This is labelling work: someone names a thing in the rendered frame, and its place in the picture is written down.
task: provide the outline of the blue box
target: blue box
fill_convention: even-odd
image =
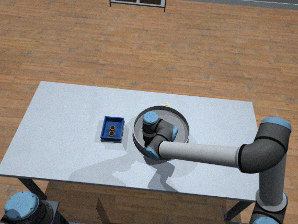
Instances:
[[[115,126],[115,137],[110,137],[110,126]],[[123,135],[124,118],[105,116],[102,126],[100,139],[101,141],[121,142]]]

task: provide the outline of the wooden floor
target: wooden floor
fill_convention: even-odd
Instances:
[[[161,8],[108,0],[0,0],[0,157],[40,81],[253,102],[257,124],[292,125],[284,223],[298,223],[298,11],[167,1]],[[68,221],[220,224],[236,201],[36,181]],[[0,177],[0,216],[26,191]],[[249,222],[252,204],[233,221]]]

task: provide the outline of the white table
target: white table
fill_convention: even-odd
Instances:
[[[0,175],[19,178],[41,197],[32,179],[255,201],[258,174],[182,160],[148,162],[132,130],[136,116],[156,105],[186,118],[189,143],[241,146],[257,133],[251,102],[41,82]],[[121,143],[100,141],[105,116],[124,117]]]

